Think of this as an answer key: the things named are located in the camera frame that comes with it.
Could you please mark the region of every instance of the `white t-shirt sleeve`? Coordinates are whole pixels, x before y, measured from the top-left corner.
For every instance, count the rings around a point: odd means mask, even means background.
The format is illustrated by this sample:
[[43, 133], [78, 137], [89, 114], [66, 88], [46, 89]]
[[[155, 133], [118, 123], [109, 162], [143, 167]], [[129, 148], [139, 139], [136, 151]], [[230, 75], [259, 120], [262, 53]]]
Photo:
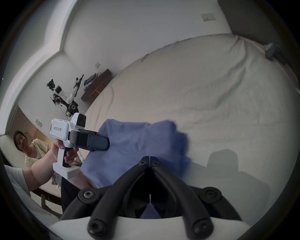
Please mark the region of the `white t-shirt sleeve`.
[[4, 167], [13, 188], [29, 211], [46, 227], [50, 227], [52, 224], [58, 222], [59, 219], [56, 216], [42, 209], [33, 199], [31, 199], [22, 169], [6, 165], [4, 165]]
[[11, 177], [16, 181], [16, 183], [30, 196], [30, 192], [25, 181], [22, 168], [15, 168], [4, 165], [8, 177]]

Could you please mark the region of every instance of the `light switch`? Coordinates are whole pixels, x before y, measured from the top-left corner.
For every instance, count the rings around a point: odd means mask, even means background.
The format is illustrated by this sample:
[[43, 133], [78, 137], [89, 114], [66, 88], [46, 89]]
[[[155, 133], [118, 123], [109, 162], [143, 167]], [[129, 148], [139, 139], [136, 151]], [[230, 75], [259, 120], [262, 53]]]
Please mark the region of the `light switch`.
[[42, 123], [41, 123], [39, 120], [36, 120], [35, 122], [36, 122], [36, 124], [37, 124], [39, 127], [42, 126]]

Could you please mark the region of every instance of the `human hand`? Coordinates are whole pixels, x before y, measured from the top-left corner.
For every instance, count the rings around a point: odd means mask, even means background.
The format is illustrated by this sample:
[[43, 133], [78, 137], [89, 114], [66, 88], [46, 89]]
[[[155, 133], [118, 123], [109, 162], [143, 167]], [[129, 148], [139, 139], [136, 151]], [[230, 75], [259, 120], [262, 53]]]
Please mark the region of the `human hand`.
[[[63, 142], [59, 139], [55, 139], [52, 143], [52, 146], [51, 146], [51, 153], [54, 157], [54, 159], [57, 161], [57, 156], [58, 156], [58, 149], [64, 149], [65, 146], [63, 144]], [[74, 162], [75, 158], [77, 158], [77, 152], [79, 151], [79, 148], [78, 147], [73, 147], [72, 150], [69, 150], [67, 152], [67, 155], [64, 157], [64, 161], [67, 163], [67, 164], [71, 164]]]

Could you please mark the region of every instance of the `white bed sheet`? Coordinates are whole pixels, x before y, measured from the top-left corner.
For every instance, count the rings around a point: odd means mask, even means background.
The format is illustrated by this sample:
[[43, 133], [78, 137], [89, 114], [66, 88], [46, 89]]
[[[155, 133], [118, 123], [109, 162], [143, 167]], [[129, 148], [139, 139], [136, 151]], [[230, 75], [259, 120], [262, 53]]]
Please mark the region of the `white bed sheet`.
[[106, 119], [175, 121], [193, 162], [184, 180], [219, 188], [253, 225], [294, 168], [299, 106], [285, 66], [267, 60], [261, 45], [222, 34], [167, 46], [125, 68], [86, 112], [86, 129], [98, 131]]

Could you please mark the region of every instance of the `white wall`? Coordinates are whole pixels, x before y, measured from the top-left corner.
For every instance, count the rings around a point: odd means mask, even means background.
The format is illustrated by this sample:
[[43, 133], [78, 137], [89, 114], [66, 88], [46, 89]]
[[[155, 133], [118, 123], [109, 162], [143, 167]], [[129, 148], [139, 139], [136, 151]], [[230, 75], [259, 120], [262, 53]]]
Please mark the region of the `white wall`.
[[8, 60], [0, 93], [5, 90], [27, 60], [44, 46], [48, 21], [57, 2], [58, 0], [43, 2], [26, 23]]
[[[216, 20], [204, 22], [200, 14], [205, 13]], [[118, 74], [165, 45], [221, 33], [231, 30], [217, 0], [85, 0], [64, 51], [86, 76], [106, 68]]]
[[[63, 53], [59, 53], [55, 58], [49, 61], [30, 81], [18, 100], [18, 105], [23, 113], [31, 122], [38, 119], [42, 127], [36, 125], [44, 135], [51, 138], [49, 126], [53, 118], [66, 119], [64, 115], [66, 107], [55, 106], [50, 97], [52, 91], [46, 84], [53, 79], [55, 85], [60, 85], [64, 92], [70, 93], [74, 87], [76, 77], [81, 77], [82, 73], [75, 67], [70, 59]], [[85, 113], [89, 105], [81, 100], [83, 95], [83, 86], [79, 89], [75, 98], [78, 103], [80, 113]]]
[[0, 136], [7, 131], [7, 122], [26, 83], [61, 51], [76, 3], [80, 0], [48, 0], [24, 27], [6, 66], [0, 88]]

